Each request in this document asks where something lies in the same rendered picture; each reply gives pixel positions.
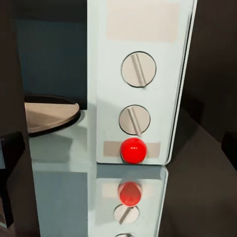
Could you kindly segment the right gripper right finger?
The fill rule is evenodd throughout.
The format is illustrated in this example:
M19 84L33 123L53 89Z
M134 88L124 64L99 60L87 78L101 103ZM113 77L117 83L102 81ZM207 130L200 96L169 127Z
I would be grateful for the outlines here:
M222 150L237 171L237 133L225 132L222 140Z

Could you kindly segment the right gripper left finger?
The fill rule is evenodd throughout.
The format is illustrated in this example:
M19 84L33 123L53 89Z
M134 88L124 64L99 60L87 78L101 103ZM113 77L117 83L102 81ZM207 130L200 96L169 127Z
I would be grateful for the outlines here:
M25 151L23 134L15 132L0 137L0 190Z

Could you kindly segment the microwave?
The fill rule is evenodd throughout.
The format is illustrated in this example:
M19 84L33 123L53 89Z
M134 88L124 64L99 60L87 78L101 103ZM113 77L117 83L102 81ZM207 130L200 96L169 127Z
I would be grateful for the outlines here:
M0 237L40 237L32 163L171 161L197 0L0 0L0 137L25 151Z

